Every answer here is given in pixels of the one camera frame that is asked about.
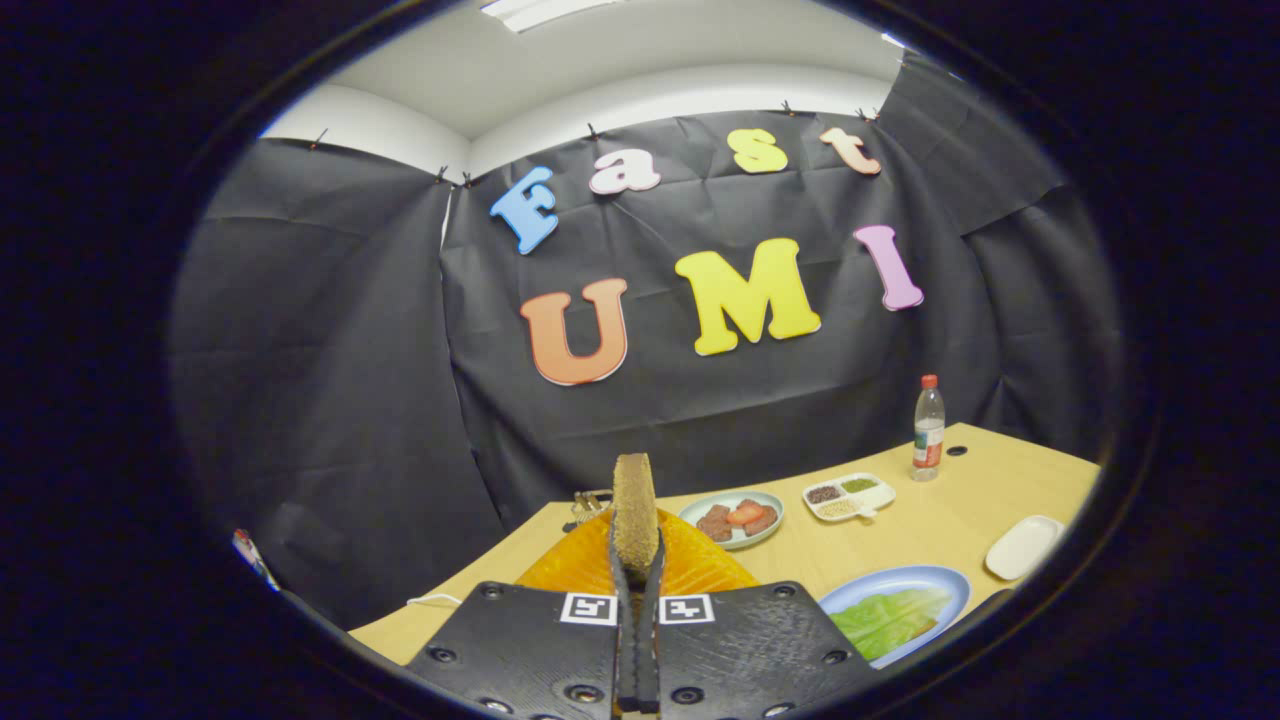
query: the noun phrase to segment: letter m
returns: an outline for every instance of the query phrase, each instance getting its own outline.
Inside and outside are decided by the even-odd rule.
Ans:
[[[796,241],[786,237],[765,240],[755,247],[750,279],[721,258],[719,252],[695,252],[676,263],[676,274],[694,290],[701,337],[694,342],[699,355],[728,352],[737,347],[737,334],[728,329],[724,315],[733,319],[746,340],[759,342],[764,332],[764,311],[773,309],[769,334],[785,340],[817,332],[822,318],[809,307],[796,266]]]

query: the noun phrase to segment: bottle label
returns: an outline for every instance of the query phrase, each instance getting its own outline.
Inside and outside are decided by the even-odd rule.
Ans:
[[[942,462],[942,428],[915,432],[915,457],[911,464],[916,468],[936,468]]]

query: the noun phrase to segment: plate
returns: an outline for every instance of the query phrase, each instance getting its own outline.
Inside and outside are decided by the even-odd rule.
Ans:
[[[762,539],[772,536],[777,532],[778,525],[782,524],[782,501],[778,496],[767,492],[760,492],[755,489],[736,489],[713,495],[694,502],[689,507],[680,511],[680,519],[689,523],[692,527],[698,527],[698,521],[703,519],[704,515],[712,509],[712,505],[724,505],[730,510],[736,510],[737,503],[744,500],[754,500],[760,505],[768,505],[769,507],[777,510],[778,519],[774,520],[772,525],[764,529],[763,533],[756,533],[751,537],[746,537],[746,530],[742,528],[733,528],[733,538],[724,542],[718,542],[716,544],[723,547],[724,550],[739,550],[760,542]]]
[[[863,478],[868,480],[874,480],[876,487],[852,493],[845,492],[845,488],[840,487],[840,483]],[[840,496],[833,497],[831,500],[826,500],[823,502],[809,502],[809,491],[820,487],[833,487],[836,488],[836,492],[840,493]],[[893,489],[893,486],[886,483],[884,480],[877,478],[870,473],[850,473],[847,475],[841,475],[831,480],[814,483],[804,488],[804,491],[800,492],[800,498],[804,500],[804,503],[806,506],[809,506],[809,511],[813,512],[814,518],[827,523],[838,523],[841,520],[847,520],[858,515],[863,515],[864,518],[874,518],[877,510],[884,507],[886,505],[893,502],[897,498],[897,491]],[[823,507],[833,506],[841,501],[852,501],[856,509],[840,515],[832,515],[831,518],[827,518],[822,512],[819,512],[819,510],[822,510]]]
[[[831,615],[847,610],[873,594],[892,594],[913,588],[941,588],[951,593],[951,600],[938,612],[938,624],[933,629],[899,646],[893,652],[872,660],[872,667],[879,670],[895,660],[906,657],[924,643],[942,634],[942,630],[946,630],[951,623],[955,623],[960,612],[964,611],[964,606],[969,602],[969,596],[973,593],[969,578],[965,578],[964,573],[941,565],[906,565],[904,568],[893,568],[892,570],[881,570],[879,573],[872,573],[870,575],[863,575],[856,580],[847,582],[827,593],[826,597],[818,601],[818,605],[823,612]]]
[[[1006,580],[1030,573],[1062,537],[1062,523],[1043,515],[1023,518],[987,551],[987,569]]]

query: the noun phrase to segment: white cable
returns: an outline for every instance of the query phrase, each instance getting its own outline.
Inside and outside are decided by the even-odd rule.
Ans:
[[[438,592],[435,594],[424,594],[422,597],[415,597],[415,598],[404,601],[404,605],[426,605],[426,601],[434,600],[436,597],[443,597],[445,600],[452,600],[453,602],[457,602],[458,605],[462,605],[461,600],[453,597],[452,594],[444,594],[443,592]]]

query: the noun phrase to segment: spice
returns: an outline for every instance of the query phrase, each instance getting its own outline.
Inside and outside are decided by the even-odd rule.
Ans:
[[[876,480],[870,478],[854,478],[852,480],[840,483],[840,487],[845,488],[847,493],[855,493],[876,487]]]
[[[842,493],[840,492],[840,489],[836,488],[835,486],[822,486],[820,488],[813,488],[812,491],[809,491],[809,493],[805,495],[805,497],[809,498],[809,502],[818,503],[818,502],[826,502],[828,500],[836,500],[841,495]]]
[[[840,518],[858,510],[858,506],[849,500],[840,500],[823,505],[818,509],[819,518]]]

